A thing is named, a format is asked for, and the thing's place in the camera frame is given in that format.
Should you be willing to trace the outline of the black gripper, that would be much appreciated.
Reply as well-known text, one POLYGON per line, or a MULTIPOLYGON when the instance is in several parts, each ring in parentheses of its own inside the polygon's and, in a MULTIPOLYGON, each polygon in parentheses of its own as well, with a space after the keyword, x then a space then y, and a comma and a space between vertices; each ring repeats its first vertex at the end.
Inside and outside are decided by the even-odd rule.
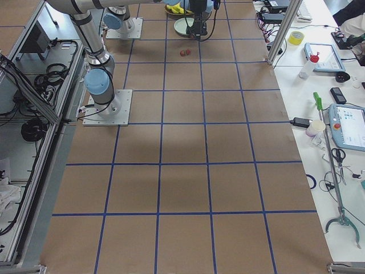
POLYGON ((194 13, 194 20, 190 26, 186 23, 186 34, 193 39, 201 39, 207 35, 206 22, 213 10, 220 8, 221 0, 191 0, 188 9, 194 13))

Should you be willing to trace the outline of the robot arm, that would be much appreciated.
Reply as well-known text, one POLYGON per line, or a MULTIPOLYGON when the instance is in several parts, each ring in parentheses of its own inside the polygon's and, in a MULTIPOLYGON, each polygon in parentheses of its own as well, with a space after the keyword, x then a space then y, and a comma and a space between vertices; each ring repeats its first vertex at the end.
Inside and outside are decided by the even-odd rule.
MULTIPOLYGON (((102 69, 104 75, 108 76, 112 82, 113 71, 108 71, 110 67, 114 69, 114 61, 107 51, 103 40, 92 22, 91 10, 108 9, 110 16, 115 17, 118 26, 110 26, 110 29, 122 29, 124 21, 130 18, 129 6, 141 3, 150 3, 150 1, 48 1, 52 8, 63 14, 69 15, 74 28, 87 52, 88 63, 92 67, 102 69)), ((202 41, 203 36, 210 38, 206 30, 206 21, 212 10, 217 11, 220 8, 220 1, 164 1, 167 6, 177 6, 182 9, 185 23, 185 33, 187 36, 202 41)))
POLYGON ((128 5, 111 6, 102 16, 103 31, 115 30, 120 34, 129 34, 135 29, 128 5))

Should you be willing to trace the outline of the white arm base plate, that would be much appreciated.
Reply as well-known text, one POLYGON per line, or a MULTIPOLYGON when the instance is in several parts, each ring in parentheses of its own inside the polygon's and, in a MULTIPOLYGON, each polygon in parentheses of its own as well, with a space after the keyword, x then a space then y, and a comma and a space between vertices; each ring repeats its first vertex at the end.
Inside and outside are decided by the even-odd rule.
POLYGON ((107 39, 140 39, 143 19, 142 18, 128 18, 126 21, 114 20, 114 22, 106 23, 107 39))
POLYGON ((115 90, 115 96, 111 104, 101 106, 94 103, 92 96, 89 96, 88 104, 93 107, 86 108, 84 126, 128 126, 131 111, 132 90, 115 90))

